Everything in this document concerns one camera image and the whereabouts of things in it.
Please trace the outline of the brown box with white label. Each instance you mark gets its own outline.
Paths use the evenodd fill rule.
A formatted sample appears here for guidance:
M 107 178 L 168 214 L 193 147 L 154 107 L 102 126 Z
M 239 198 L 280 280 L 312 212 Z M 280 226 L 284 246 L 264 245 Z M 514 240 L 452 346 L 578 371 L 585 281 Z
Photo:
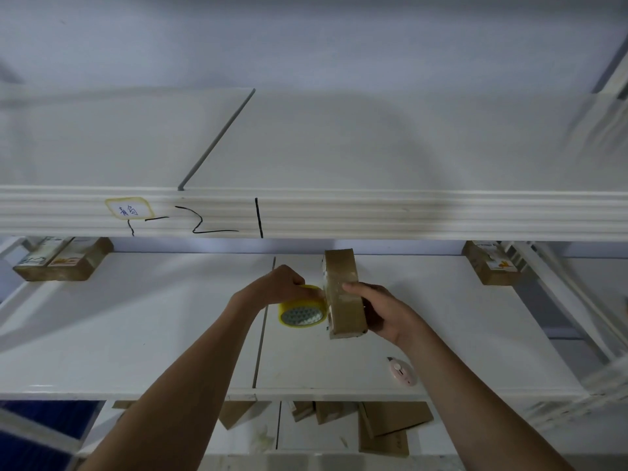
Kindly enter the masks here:
M 28 282 L 46 281 L 46 269 L 74 237 L 44 237 L 12 270 Z
M 113 251 L 108 237 L 74 237 L 47 265 L 44 280 L 86 281 Z
M 521 272 L 497 241 L 467 240 L 462 254 L 483 285 L 513 286 L 521 277 Z

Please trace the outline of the pink utility knife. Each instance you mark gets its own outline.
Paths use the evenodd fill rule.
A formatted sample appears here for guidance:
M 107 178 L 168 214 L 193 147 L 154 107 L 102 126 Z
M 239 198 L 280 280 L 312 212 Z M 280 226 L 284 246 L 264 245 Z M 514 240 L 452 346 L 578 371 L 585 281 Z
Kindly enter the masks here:
M 392 376 L 403 386 L 414 387 L 418 383 L 416 372 L 412 366 L 400 358 L 387 357 Z

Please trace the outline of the large open brown cardboard box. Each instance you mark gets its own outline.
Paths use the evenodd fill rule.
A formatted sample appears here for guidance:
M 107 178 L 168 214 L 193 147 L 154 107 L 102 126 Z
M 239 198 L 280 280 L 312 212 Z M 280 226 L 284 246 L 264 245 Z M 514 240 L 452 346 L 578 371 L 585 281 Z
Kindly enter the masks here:
M 425 402 L 359 402 L 358 452 L 384 457 L 410 455 L 408 430 L 434 420 Z

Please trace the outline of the white handwritten label sticker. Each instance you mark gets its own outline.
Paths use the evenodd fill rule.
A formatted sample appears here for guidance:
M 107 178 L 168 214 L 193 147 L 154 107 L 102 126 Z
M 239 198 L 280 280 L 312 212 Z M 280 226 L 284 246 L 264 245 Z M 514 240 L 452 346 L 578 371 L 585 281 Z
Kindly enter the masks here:
M 153 208 L 143 197 L 107 198 L 104 203 L 115 218 L 123 221 L 151 220 L 156 217 Z

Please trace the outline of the person's right hand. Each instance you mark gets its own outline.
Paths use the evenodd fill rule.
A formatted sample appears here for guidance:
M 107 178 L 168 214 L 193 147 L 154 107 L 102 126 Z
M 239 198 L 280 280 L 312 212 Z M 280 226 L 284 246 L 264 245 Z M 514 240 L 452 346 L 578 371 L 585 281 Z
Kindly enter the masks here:
M 404 352 L 410 352 L 425 331 L 426 321 L 390 292 L 381 303 L 362 302 L 369 330 Z

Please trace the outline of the taped brown cardboard box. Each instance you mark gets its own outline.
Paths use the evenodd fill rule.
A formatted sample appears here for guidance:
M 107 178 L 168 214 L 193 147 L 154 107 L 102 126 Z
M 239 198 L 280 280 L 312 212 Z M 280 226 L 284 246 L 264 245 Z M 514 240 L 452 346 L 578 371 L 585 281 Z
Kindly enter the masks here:
M 330 339 L 350 339 L 367 332 L 362 298 L 343 285 L 358 281 L 353 249 L 327 250 L 322 261 Z

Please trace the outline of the blue plastic bin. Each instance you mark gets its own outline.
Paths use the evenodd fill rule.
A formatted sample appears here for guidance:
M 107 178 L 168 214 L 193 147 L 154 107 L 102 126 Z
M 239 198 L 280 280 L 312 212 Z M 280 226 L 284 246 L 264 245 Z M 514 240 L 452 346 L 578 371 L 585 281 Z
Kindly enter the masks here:
M 105 401 L 0 399 L 0 435 L 70 457 L 72 464 Z

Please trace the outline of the yellow packing tape roll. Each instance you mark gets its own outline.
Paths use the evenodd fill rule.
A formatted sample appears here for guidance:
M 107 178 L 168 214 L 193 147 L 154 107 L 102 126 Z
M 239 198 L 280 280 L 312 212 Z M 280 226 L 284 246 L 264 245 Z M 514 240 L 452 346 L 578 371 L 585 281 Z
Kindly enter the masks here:
M 328 316 L 325 293 L 323 289 L 314 285 L 301 285 L 302 288 L 317 292 L 312 300 L 293 300 L 279 303 L 279 323 L 290 328 L 308 328 L 324 322 Z

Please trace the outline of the white metal shelving rack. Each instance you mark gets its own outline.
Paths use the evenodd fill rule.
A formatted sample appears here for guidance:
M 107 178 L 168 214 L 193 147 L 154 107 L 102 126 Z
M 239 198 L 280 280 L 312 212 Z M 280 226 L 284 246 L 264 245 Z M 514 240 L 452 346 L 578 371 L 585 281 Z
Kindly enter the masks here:
M 0 236 L 628 243 L 626 90 L 0 81 Z

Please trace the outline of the person's left forearm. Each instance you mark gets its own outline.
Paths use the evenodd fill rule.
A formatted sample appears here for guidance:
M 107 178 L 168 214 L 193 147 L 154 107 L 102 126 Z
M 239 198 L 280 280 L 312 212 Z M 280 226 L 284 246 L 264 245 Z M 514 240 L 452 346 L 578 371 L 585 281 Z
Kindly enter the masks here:
M 197 471 L 255 317 L 235 294 L 218 319 L 118 420 L 79 471 Z

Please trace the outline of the person's right forearm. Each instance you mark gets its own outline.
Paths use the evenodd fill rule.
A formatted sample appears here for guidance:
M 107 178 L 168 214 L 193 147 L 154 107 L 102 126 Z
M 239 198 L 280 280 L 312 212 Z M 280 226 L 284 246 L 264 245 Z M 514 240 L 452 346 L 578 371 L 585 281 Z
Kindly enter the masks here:
M 574 471 L 421 318 L 404 326 L 411 360 L 467 471 Z

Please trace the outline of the person's left hand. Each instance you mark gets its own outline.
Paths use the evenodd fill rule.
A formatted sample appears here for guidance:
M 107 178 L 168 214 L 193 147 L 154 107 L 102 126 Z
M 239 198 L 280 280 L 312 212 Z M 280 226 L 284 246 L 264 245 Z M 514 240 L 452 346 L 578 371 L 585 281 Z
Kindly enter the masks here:
M 236 292 L 229 301 L 229 308 L 241 313 L 256 315 L 272 302 L 272 271 L 256 279 Z

